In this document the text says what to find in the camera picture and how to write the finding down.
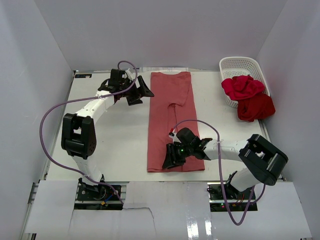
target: gray wall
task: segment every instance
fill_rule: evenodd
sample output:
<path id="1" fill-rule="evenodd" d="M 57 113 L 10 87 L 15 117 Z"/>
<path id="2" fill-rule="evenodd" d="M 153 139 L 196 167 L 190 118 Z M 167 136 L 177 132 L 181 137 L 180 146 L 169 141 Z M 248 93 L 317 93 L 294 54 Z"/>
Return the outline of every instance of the gray wall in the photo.
<path id="1" fill-rule="evenodd" d="M 73 70 L 218 69 L 258 55 L 287 0 L 34 0 Z"/>
<path id="2" fill-rule="evenodd" d="M 266 123 L 274 144 L 289 157 L 293 181 L 314 239 L 320 239 L 320 5 L 289 0 L 257 60 L 276 113 Z"/>
<path id="3" fill-rule="evenodd" d="M 0 239 L 17 240 L 45 164 L 39 124 L 72 72 L 33 0 L 0 0 Z M 45 125 L 50 147 L 60 110 Z"/>

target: purple cable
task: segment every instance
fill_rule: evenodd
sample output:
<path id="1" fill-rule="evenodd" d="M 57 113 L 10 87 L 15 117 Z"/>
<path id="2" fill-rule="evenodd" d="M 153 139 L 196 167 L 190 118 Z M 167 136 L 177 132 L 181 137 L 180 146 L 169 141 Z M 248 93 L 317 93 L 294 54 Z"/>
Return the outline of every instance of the purple cable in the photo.
<path id="1" fill-rule="evenodd" d="M 131 83 L 131 85 L 126 88 L 125 90 L 121 90 L 121 91 L 118 91 L 118 92 L 114 92 L 114 93 L 110 93 L 110 94 L 106 94 L 106 95 L 101 95 L 101 96 L 92 96 L 92 97 L 86 97 L 86 98 L 80 98 L 80 99 L 74 99 L 74 100 L 70 100 L 70 101 L 65 101 L 65 102 L 62 102 L 62 103 L 59 103 L 53 107 L 51 107 L 45 114 L 44 116 L 42 117 L 41 119 L 41 122 L 40 122 L 40 127 L 39 127 L 39 136 L 40 136 L 40 143 L 41 143 L 41 147 L 44 151 L 44 154 L 48 157 L 48 159 L 53 162 L 54 164 L 58 165 L 59 167 L 61 168 L 64 168 L 64 169 L 68 169 L 68 170 L 71 170 L 71 171 L 74 171 L 74 172 L 77 172 L 83 176 L 85 176 L 85 178 L 87 178 L 89 181 L 95 183 L 95 184 L 98 184 L 98 185 L 105 185 L 105 186 L 108 186 L 109 188 L 111 188 L 113 190 L 113 192 L 116 194 L 117 198 L 120 200 L 120 202 L 122 203 L 122 205 L 124 204 L 124 202 L 122 201 L 122 199 L 120 198 L 119 194 L 117 193 L 117 191 L 115 190 L 115 188 L 113 186 L 111 186 L 110 184 L 108 183 L 105 183 L 105 182 L 98 182 L 98 181 L 95 181 L 93 179 L 91 179 L 89 176 L 86 176 L 86 174 L 78 169 L 75 169 L 75 168 L 72 168 L 72 167 L 69 167 L 69 166 L 65 166 L 61 163 L 58 163 L 57 161 L 55 161 L 49 154 L 48 150 L 46 149 L 46 146 L 45 146 L 45 142 L 44 142 L 44 136 L 43 136 L 43 126 L 44 126 L 44 122 L 45 122 L 45 119 L 46 117 L 49 115 L 49 113 L 51 113 L 52 110 L 62 106 L 62 105 L 66 105 L 66 104 L 70 104 L 70 103 L 76 103 L 76 102 L 81 102 L 81 101 L 87 101 L 87 100 L 93 100 L 93 99 L 98 99 L 98 98 L 106 98 L 106 97 L 110 97 L 110 96 L 114 96 L 114 95 L 117 95 L 117 94 L 122 94 L 126 91 L 128 91 L 130 88 L 133 87 L 133 85 L 136 83 L 136 80 L 137 80 L 137 77 L 138 77 L 138 71 L 137 71 L 137 68 L 136 66 L 129 62 L 129 61 L 125 61 L 125 60 L 122 60 L 120 62 L 118 62 L 118 69 L 120 69 L 120 64 L 121 63 L 127 63 L 127 64 L 130 64 L 134 71 L 135 71 L 135 78 L 133 80 L 133 82 Z"/>
<path id="2" fill-rule="evenodd" d="M 222 175 L 222 161 L 221 161 L 221 148 L 220 148 L 220 134 L 219 132 L 213 127 L 211 126 L 209 123 L 206 123 L 205 121 L 201 121 L 201 120 L 197 120 L 197 119 L 186 119 L 186 120 L 183 120 L 183 121 L 180 121 L 178 122 L 174 127 L 173 129 L 175 129 L 179 124 L 183 123 L 183 122 L 188 122 L 188 121 L 192 121 L 192 122 L 199 122 L 199 123 L 202 123 L 202 124 L 205 124 L 207 125 L 208 127 L 210 127 L 212 130 L 214 130 L 216 132 L 216 135 L 217 135 L 217 147 L 218 147 L 218 164 L 219 164 L 219 177 L 220 177 L 220 183 L 221 183 L 221 189 L 222 189 L 222 195 L 223 195 L 223 200 L 224 200 L 224 204 L 225 204 L 225 207 L 226 207 L 226 210 L 231 218 L 231 221 L 237 225 L 237 226 L 240 226 L 244 220 L 245 220 L 245 217 L 246 217 L 246 214 L 247 214 L 247 211 L 248 211 L 248 208 L 250 206 L 250 204 L 255 204 L 257 201 L 259 201 L 259 199 L 262 197 L 262 195 L 264 194 L 265 192 L 265 188 L 266 186 L 264 185 L 263 186 L 263 190 L 262 190 L 262 193 L 261 195 L 259 196 L 259 198 L 250 203 L 251 199 L 252 199 L 252 196 L 254 195 L 254 189 L 255 189 L 255 186 L 253 186 L 251 188 L 251 192 L 250 192 L 250 195 L 249 195 L 249 199 L 248 199 L 248 202 L 245 206 L 245 209 L 244 209 L 244 212 L 243 212 L 243 215 L 242 215 L 242 218 L 239 222 L 236 222 L 236 220 L 234 219 L 234 216 L 232 216 L 232 213 L 231 213 L 231 210 L 230 210 L 230 207 L 229 207 L 229 204 L 228 204 L 228 200 L 227 200 L 227 195 L 226 195 L 226 190 L 225 190 L 225 186 L 224 186 L 224 179 L 223 179 L 223 175 Z"/>

